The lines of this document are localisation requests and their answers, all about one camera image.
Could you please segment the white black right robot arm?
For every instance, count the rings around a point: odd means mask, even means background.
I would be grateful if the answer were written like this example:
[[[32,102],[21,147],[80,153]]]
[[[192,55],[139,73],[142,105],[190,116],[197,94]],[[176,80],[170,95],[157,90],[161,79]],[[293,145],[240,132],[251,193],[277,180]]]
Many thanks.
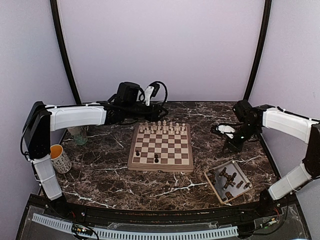
[[[279,106],[263,104],[252,106],[247,100],[238,101],[232,108],[239,123],[220,123],[215,129],[226,135],[224,148],[239,153],[246,142],[263,131],[275,157],[288,160],[297,154],[300,160],[291,164],[292,169],[264,189],[255,205],[255,213],[266,217],[282,199],[300,191],[320,177],[320,121],[290,112]],[[276,146],[271,142],[288,140]]]

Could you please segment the dark chess piece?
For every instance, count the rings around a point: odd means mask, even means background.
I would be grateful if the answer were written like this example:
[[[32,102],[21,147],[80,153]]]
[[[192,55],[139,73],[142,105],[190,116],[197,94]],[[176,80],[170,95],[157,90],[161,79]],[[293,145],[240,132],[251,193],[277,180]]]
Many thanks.
[[[155,163],[158,163],[158,162],[159,162],[159,156],[158,156],[158,154],[155,154],[155,155],[154,155],[154,162],[155,162]]]

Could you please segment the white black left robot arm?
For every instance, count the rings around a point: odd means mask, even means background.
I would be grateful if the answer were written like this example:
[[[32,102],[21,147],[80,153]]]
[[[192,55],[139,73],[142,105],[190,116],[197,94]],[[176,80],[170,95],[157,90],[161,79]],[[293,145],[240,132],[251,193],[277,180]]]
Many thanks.
[[[33,104],[20,139],[26,150],[20,152],[32,164],[46,197],[53,201],[50,208],[58,217],[67,218],[71,208],[64,202],[51,161],[51,133],[73,127],[117,125],[125,120],[159,121],[169,112],[162,103],[152,103],[151,99],[164,86],[163,82],[154,81],[142,89],[137,83],[125,81],[107,101],[76,105],[45,105],[37,101]]]

